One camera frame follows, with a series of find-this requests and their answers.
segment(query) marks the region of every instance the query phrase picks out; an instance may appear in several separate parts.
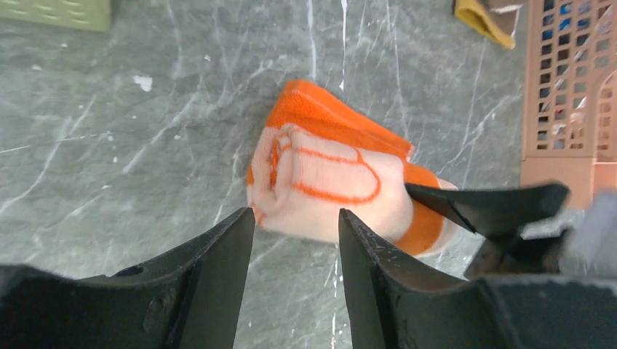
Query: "green plastic container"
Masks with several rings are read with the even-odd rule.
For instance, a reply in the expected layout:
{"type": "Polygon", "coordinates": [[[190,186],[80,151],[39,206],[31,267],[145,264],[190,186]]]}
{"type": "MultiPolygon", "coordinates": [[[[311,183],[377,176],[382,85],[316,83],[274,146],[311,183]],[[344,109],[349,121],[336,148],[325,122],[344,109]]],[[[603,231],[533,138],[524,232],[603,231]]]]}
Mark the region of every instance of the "green plastic container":
{"type": "Polygon", "coordinates": [[[0,0],[0,17],[107,31],[111,26],[111,0],[0,0]]]}

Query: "orange fabric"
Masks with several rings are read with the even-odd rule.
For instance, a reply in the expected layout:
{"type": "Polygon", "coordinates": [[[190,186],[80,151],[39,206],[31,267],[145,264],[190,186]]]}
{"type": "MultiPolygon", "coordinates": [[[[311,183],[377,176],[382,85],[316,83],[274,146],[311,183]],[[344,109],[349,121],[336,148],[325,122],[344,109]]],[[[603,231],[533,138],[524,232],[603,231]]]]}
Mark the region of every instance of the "orange fabric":
{"type": "MultiPolygon", "coordinates": [[[[267,127],[281,129],[285,124],[296,124],[301,129],[326,140],[334,140],[347,144],[357,152],[355,160],[329,156],[311,149],[295,149],[310,156],[316,156],[328,161],[354,164],[366,167],[375,175],[377,186],[375,192],[364,198],[350,198],[341,195],[325,193],[304,185],[294,183],[294,188],[305,194],[323,200],[335,201],[341,204],[361,204],[370,201],[381,190],[379,176],[362,158],[358,148],[389,153],[403,161],[405,166],[405,181],[414,184],[439,187],[437,177],[429,170],[407,162],[407,157],[413,152],[413,146],[404,138],[390,132],[369,118],[353,111],[325,89],[308,81],[290,81],[281,93],[276,105],[266,121],[267,127]]],[[[276,164],[280,156],[288,151],[290,145],[281,145],[277,140],[272,150],[270,183],[276,183],[276,164]]],[[[252,185],[254,177],[251,167],[247,173],[247,184],[252,185]]],[[[396,242],[396,245],[409,254],[420,254],[429,249],[439,237],[444,217],[413,201],[413,222],[406,234],[396,242]]],[[[255,213],[258,222],[265,217],[263,212],[255,213]]]]}

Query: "folded towel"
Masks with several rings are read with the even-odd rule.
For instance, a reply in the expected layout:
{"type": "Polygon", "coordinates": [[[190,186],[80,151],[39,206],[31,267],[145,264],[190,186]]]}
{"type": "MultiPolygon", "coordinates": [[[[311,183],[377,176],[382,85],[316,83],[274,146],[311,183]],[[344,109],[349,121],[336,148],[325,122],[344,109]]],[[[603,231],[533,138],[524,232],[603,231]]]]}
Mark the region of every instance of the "folded towel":
{"type": "Polygon", "coordinates": [[[454,185],[410,164],[413,146],[308,81],[290,81],[266,121],[247,174],[260,227],[338,241],[350,209],[378,235],[418,256],[441,251],[455,224],[412,200],[405,183],[454,185]]]}
{"type": "Polygon", "coordinates": [[[478,33],[507,49],[516,46],[514,34],[526,0],[455,0],[454,15],[478,33]]]}

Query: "marble table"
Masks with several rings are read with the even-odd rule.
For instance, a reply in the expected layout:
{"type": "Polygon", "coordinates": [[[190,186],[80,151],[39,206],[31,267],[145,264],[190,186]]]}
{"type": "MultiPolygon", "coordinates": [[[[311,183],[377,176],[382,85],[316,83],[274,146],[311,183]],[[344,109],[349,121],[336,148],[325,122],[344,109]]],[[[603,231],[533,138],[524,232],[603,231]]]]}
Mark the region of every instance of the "marble table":
{"type": "MultiPolygon", "coordinates": [[[[0,262],[111,275],[246,204],[289,79],[462,188],[518,183],[526,14],[503,50],[450,0],[119,0],[109,33],[0,20],[0,262]]],[[[479,239],[426,262],[460,275],[479,239]]],[[[235,348],[350,348],[337,246],[255,235],[235,348]]]]}

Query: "folded yellow cloth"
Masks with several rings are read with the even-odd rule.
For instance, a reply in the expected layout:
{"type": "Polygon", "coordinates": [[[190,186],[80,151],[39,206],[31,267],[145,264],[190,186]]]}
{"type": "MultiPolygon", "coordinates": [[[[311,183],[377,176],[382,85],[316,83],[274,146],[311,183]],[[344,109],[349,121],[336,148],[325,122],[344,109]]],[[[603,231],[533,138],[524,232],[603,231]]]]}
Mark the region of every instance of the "folded yellow cloth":
{"type": "Polygon", "coordinates": [[[337,242],[350,209],[414,256],[441,251],[455,224],[412,200],[405,183],[455,189],[408,162],[413,146],[309,81],[290,81],[266,121],[247,173],[260,227],[337,242]]]}
{"type": "Polygon", "coordinates": [[[454,15],[502,47],[513,49],[523,4],[524,0],[455,0],[454,15]]]}

